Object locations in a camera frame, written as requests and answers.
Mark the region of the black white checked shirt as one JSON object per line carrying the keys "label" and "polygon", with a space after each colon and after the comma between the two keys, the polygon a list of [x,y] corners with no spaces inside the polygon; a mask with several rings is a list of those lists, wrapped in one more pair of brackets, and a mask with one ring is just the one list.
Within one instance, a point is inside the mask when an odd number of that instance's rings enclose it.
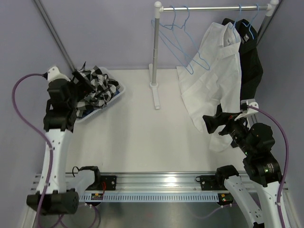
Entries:
{"label": "black white checked shirt", "polygon": [[76,106],[76,116],[78,119],[83,119],[83,112],[85,110],[101,110],[105,108],[108,103],[116,97],[114,94],[119,91],[121,85],[119,82],[111,78],[107,73],[94,66],[92,69],[86,69],[83,65],[79,73],[94,87],[94,91],[85,95]]}

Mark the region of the blue plaid shirt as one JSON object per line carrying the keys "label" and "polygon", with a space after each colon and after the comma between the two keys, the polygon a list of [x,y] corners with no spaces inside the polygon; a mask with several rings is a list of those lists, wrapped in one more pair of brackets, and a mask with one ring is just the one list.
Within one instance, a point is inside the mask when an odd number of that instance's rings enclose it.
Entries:
{"label": "blue plaid shirt", "polygon": [[92,110],[85,110],[85,111],[83,112],[83,117],[89,115],[89,114],[92,113],[93,111],[94,111],[94,109],[92,109]]}

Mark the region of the blue hanger of plaid shirt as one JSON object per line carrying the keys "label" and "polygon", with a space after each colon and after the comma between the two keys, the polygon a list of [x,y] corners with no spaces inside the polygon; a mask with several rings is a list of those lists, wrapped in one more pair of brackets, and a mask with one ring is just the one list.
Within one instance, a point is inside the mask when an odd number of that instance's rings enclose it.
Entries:
{"label": "blue hanger of plaid shirt", "polygon": [[[189,39],[191,40],[192,44],[194,47],[196,47],[191,35],[186,31],[186,24],[187,24],[187,20],[190,17],[190,9],[186,6],[183,6],[181,8],[175,8],[173,6],[170,6],[169,8],[164,8],[163,6],[159,6],[160,2],[156,2],[155,3],[155,18],[153,20],[151,20],[151,25],[154,26],[154,45],[153,45],[153,62],[152,62],[152,76],[156,76],[156,69],[157,69],[157,64],[158,64],[158,42],[159,42],[159,37],[161,38],[161,40],[163,41],[163,43],[165,44],[165,46],[169,49],[169,51],[174,55],[174,57],[178,60],[178,62],[191,74],[193,75],[194,70],[193,67],[190,63],[190,56],[183,50],[182,45],[177,37],[177,34],[175,33],[175,31],[177,30],[183,30],[184,33],[189,37]],[[179,26],[177,24],[175,24],[175,20],[176,20],[176,14],[177,11],[183,11],[186,10],[188,12],[188,16],[185,19],[184,23]],[[167,12],[167,11],[172,11],[174,12],[174,18],[171,24],[168,25],[163,25],[160,23],[160,15],[161,12]],[[171,41],[167,36],[165,36],[165,34],[160,31],[160,27],[163,27],[164,29],[167,29],[169,31],[172,32],[174,39],[176,41],[177,44],[175,44],[173,41]],[[187,65],[183,64],[182,61],[177,57],[177,55],[173,52],[173,50],[169,47],[169,45],[164,41],[164,39],[167,39],[168,42],[171,43],[171,45],[173,47],[175,47],[177,50],[179,50],[182,54],[183,57],[185,59],[185,61],[187,61]]]}

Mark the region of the blue hanger of checked shirt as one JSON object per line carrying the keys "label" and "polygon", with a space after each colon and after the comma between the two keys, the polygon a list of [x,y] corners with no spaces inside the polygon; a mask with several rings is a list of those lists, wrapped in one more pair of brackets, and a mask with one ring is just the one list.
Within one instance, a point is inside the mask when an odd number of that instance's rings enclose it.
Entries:
{"label": "blue hanger of checked shirt", "polygon": [[183,23],[183,25],[182,25],[181,27],[178,26],[177,24],[175,24],[176,13],[177,13],[177,11],[178,11],[177,8],[175,8],[175,7],[173,7],[173,6],[171,6],[171,8],[173,9],[173,12],[174,12],[174,19],[173,19],[172,24],[169,25],[169,30],[172,31],[172,33],[173,33],[173,35],[174,35],[174,37],[175,37],[175,40],[177,41],[179,47],[177,47],[177,46],[176,46],[174,43],[172,43],[169,39],[168,39],[168,41],[170,41],[170,43],[171,43],[175,48],[177,48],[180,52],[183,53],[184,59],[188,62],[188,65],[190,66],[191,71],[190,71],[190,70],[188,69],[188,67],[185,66],[184,64],[182,64],[182,66],[183,66],[191,75],[194,74],[194,69],[193,69],[193,67],[192,67],[192,64],[188,61],[188,60],[190,60],[190,56],[189,56],[186,52],[183,51],[182,45],[180,44],[180,42],[179,42],[179,40],[178,40],[178,38],[177,38],[177,36],[176,36],[176,34],[175,34],[175,32],[174,32],[174,28],[175,28],[175,27],[178,28],[178,29],[182,29],[182,30],[184,31],[184,33],[190,38],[190,40],[191,40],[191,42],[192,42],[192,45],[195,47],[196,52],[197,52],[197,54],[199,55],[199,59],[201,60],[200,62],[198,62],[198,61],[192,59],[192,61],[194,61],[194,63],[198,64],[198,65],[199,65],[200,67],[202,67],[203,69],[209,71],[209,70],[210,70],[210,65],[209,65],[209,63],[208,63],[205,59],[203,59],[203,58],[200,57],[200,53],[199,53],[198,47],[196,46],[196,44],[195,44],[193,38],[191,37],[191,35],[190,35],[190,34],[187,32],[187,30],[186,30],[186,24],[187,24],[187,21],[188,21],[188,19],[189,19],[189,17],[190,17],[190,10],[189,10],[189,8],[188,8],[187,6],[183,6],[183,8],[185,8],[185,9],[187,10],[188,16],[187,16],[187,18],[185,19],[185,21],[184,21],[184,23]]}

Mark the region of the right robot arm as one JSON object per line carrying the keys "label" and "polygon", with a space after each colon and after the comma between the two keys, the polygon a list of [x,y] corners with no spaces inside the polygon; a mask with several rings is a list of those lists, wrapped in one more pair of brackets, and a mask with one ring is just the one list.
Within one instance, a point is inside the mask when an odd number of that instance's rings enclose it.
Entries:
{"label": "right robot arm", "polygon": [[[285,142],[283,170],[271,153],[275,144],[271,127],[264,123],[247,126],[247,118],[256,113],[267,116],[281,131]],[[291,225],[282,195],[288,168],[289,144],[282,126],[271,115],[259,109],[256,102],[243,104],[239,113],[219,112],[214,116],[204,115],[202,118],[209,134],[223,126],[219,135],[229,135],[245,155],[244,169],[256,189],[259,204],[243,186],[242,179],[233,165],[217,168],[215,184],[229,191],[242,211],[248,227],[289,228]]]}

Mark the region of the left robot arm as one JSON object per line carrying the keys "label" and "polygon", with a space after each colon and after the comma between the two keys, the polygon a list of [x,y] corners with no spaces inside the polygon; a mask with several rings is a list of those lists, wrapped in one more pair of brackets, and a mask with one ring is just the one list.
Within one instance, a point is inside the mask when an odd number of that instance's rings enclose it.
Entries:
{"label": "left robot arm", "polygon": [[102,184],[99,168],[81,167],[76,176],[66,180],[67,152],[76,121],[76,104],[85,92],[62,74],[56,66],[46,74],[48,93],[46,115],[43,119],[46,140],[42,174],[35,194],[27,196],[27,205],[38,215],[75,214],[79,197],[86,190]]}

